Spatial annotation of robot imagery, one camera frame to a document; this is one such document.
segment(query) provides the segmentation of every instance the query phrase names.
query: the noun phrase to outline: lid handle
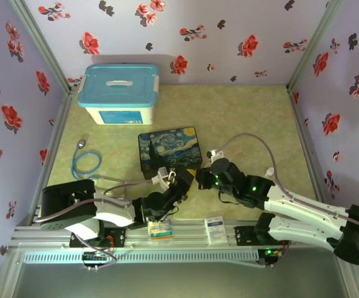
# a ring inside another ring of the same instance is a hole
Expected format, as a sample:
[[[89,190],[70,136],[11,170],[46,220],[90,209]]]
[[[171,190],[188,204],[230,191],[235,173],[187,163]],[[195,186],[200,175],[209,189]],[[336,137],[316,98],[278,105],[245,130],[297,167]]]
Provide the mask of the lid handle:
[[[131,86],[132,81],[108,81],[106,82],[106,86]]]

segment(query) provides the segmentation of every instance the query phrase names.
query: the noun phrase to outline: blue cable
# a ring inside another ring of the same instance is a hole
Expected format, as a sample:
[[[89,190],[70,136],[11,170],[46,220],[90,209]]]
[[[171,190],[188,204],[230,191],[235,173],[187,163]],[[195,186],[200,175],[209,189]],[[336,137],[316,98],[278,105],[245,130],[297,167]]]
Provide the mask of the blue cable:
[[[102,163],[102,157],[100,154],[96,153],[96,152],[86,152],[86,153],[83,153],[83,154],[80,154],[79,156],[76,156],[78,154],[78,151],[79,151],[79,148],[76,147],[76,150],[73,154],[73,158],[72,158],[72,167],[71,167],[71,173],[72,173],[72,176],[75,180],[79,181],[80,180],[80,176],[81,177],[84,177],[84,176],[88,176],[88,175],[91,175],[91,174],[94,174],[98,168],[101,166],[101,163]],[[76,164],[77,162],[82,159],[83,157],[85,156],[88,156],[88,155],[94,155],[98,158],[98,164],[93,168],[91,169],[90,171],[85,171],[85,172],[82,172],[82,171],[79,171],[77,168],[76,168]],[[94,177],[88,177],[87,179],[98,179],[99,177],[98,176],[94,176]]]

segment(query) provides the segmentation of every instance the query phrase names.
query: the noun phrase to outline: plastic storage box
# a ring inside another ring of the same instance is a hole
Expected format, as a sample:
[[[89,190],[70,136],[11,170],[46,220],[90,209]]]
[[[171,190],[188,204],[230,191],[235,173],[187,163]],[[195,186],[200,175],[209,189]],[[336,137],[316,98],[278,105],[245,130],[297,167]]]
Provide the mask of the plastic storage box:
[[[97,124],[152,124],[158,88],[155,65],[91,65],[80,84],[78,104]]]

